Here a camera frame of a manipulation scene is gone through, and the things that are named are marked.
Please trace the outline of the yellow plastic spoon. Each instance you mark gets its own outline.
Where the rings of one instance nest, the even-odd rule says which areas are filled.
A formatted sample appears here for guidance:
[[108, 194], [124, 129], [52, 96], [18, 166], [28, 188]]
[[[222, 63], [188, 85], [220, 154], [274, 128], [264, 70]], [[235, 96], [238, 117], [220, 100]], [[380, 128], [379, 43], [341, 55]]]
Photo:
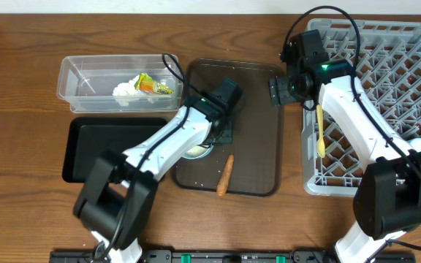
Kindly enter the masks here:
[[323, 109], [320, 104], [316, 106], [316, 117], [319, 130], [319, 138], [316, 141], [317, 153], [321, 158], [325, 157], [325, 141], [324, 141], [324, 117]]

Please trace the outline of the light blue bowl with rice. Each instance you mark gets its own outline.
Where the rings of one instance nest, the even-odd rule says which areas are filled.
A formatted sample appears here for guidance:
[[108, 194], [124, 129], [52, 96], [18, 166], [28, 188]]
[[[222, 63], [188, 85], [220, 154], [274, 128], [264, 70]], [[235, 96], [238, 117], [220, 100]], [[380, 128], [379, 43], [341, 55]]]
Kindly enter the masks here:
[[184, 153], [185, 159], [201, 159], [206, 157], [213, 150], [212, 145], [197, 145]]

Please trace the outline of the blue cup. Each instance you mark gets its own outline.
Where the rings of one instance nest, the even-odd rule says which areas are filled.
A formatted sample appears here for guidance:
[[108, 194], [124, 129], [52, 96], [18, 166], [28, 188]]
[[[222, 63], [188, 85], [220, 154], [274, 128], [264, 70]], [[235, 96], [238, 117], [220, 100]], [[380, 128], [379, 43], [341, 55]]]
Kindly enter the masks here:
[[409, 144], [416, 152], [421, 152], [421, 138], [409, 140]]

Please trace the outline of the yellow snack wrapper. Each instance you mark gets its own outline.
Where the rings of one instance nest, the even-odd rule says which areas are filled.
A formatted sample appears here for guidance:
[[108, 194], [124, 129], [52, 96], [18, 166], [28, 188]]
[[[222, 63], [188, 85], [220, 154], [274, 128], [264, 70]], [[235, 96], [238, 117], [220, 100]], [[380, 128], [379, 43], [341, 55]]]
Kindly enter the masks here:
[[138, 91], [142, 91], [146, 94], [156, 95], [171, 95], [173, 90], [168, 88], [165, 84], [155, 81], [152, 77], [146, 73], [141, 73], [138, 77], [134, 87]]

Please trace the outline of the orange carrot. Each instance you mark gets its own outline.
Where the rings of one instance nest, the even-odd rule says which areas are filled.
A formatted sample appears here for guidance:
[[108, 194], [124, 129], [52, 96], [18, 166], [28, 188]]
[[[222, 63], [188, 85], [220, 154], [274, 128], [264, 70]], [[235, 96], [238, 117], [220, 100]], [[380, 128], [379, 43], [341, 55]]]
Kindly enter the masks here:
[[222, 197], [227, 193], [227, 189], [230, 184], [230, 178], [231, 178], [231, 174], [233, 170], [234, 161], [235, 161], [234, 155], [230, 154], [216, 188], [216, 193], [219, 197]]

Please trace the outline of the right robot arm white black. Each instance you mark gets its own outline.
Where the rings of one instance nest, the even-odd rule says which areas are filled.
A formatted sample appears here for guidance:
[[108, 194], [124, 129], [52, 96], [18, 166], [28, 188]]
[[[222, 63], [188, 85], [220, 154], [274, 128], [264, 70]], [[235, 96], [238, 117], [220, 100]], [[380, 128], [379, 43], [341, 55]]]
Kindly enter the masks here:
[[269, 82], [274, 106], [311, 100], [339, 126], [362, 165], [355, 223], [335, 244], [337, 262], [371, 262], [387, 246], [421, 251], [400, 238], [421, 225], [421, 148], [395, 133], [365, 94], [356, 67], [341, 59], [289, 68]]

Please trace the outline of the white tissue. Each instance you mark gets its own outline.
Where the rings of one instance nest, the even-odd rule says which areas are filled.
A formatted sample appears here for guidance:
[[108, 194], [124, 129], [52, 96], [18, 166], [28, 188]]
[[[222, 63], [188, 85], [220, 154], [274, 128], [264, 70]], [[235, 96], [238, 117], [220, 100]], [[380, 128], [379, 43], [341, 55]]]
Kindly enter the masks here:
[[125, 83], [118, 84], [113, 89], [113, 97], [122, 107], [127, 107], [130, 102], [136, 102], [140, 99], [147, 99], [148, 95], [136, 88], [136, 83], [140, 79], [137, 75]]

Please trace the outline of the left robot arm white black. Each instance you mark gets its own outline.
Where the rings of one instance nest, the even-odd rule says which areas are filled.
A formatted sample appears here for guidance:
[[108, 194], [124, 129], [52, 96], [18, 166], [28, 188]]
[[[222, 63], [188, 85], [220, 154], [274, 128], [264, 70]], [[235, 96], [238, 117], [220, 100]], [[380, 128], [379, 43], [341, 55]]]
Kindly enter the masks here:
[[222, 133], [239, 96], [193, 96], [158, 132], [122, 153], [103, 153], [83, 184], [73, 213], [99, 238], [92, 262], [137, 262], [163, 175], [189, 150]]

